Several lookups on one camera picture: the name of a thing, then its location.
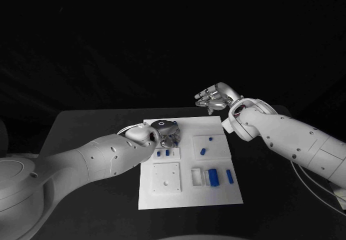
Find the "black background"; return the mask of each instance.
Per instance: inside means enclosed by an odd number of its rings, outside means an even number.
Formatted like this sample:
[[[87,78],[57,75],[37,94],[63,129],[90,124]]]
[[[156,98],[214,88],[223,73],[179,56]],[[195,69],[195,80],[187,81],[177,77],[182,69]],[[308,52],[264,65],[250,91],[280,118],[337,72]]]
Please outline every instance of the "black background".
[[[341,1],[29,5],[6,9],[0,118],[40,153],[61,111],[194,107],[226,82],[345,140]]]

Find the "black table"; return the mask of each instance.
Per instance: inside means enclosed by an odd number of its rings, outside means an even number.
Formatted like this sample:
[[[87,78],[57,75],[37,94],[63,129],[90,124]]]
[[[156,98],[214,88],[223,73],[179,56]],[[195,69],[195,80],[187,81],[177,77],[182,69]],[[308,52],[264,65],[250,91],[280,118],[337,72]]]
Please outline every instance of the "black table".
[[[273,107],[292,117],[283,106]],[[228,110],[213,115],[224,121]],[[208,116],[204,107],[64,111],[41,156],[81,147],[143,119],[202,116]],[[158,240],[195,234],[246,239],[346,239],[346,217],[309,192],[290,161],[269,149],[262,137],[247,142],[236,133],[227,133],[227,139],[244,204],[139,210],[139,165],[120,176],[78,188],[63,199],[32,239]],[[329,188],[328,181],[312,176]],[[337,198],[303,179],[342,209]]]

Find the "bolt hole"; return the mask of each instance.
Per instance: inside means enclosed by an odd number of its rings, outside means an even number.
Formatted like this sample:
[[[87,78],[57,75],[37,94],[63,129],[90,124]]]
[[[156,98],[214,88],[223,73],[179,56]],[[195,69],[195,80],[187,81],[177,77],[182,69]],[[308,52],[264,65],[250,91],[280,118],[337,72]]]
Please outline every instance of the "bolt hole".
[[[32,172],[32,173],[31,173],[31,176],[32,176],[34,178],[37,178],[37,177],[38,177],[38,174],[37,174],[35,172]]]

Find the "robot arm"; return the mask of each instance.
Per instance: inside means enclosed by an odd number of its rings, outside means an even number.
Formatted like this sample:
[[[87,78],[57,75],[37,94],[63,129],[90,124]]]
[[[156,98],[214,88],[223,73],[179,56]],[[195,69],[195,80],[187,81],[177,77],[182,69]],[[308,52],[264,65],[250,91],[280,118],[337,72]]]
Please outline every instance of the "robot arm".
[[[208,112],[230,106],[223,126],[251,141],[262,136],[269,148],[346,189],[346,144],[316,127],[280,115],[260,99],[244,98],[223,82],[195,98]]]
[[[179,144],[179,125],[161,120],[132,126],[80,148],[38,158],[0,158],[0,239],[29,240],[64,197],[86,184],[119,176]]]

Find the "blue object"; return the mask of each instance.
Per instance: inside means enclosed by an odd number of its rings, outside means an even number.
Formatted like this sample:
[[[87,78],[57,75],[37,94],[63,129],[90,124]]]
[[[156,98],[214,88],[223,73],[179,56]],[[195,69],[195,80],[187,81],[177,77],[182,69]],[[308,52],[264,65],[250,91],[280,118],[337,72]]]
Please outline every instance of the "blue object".
[[[210,169],[208,170],[210,173],[210,181],[211,181],[211,186],[213,187],[218,187],[221,185],[220,183],[220,178],[218,178],[218,171],[217,169]]]
[[[227,176],[228,176],[228,181],[233,184],[234,183],[234,178],[233,178],[231,170],[227,170]]]

